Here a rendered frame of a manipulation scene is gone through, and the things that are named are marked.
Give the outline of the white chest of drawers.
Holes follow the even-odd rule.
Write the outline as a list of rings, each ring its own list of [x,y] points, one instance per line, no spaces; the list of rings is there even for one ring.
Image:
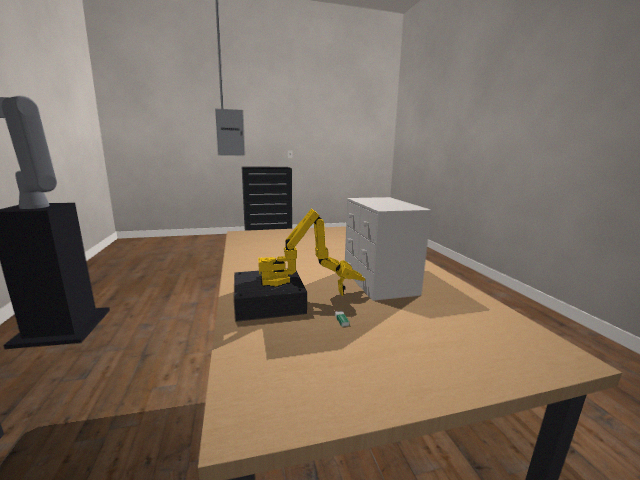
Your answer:
[[[431,210],[384,197],[347,198],[347,211],[349,201],[361,205],[360,226],[362,208],[378,213],[376,241],[360,232],[360,227],[357,230],[349,225],[346,217],[346,236],[350,226],[359,232],[359,245],[361,235],[376,243],[372,270],[359,258],[359,246],[356,256],[345,242],[345,260],[348,249],[358,258],[358,264],[361,261],[374,272],[372,298],[358,280],[353,280],[372,301],[422,295]]]

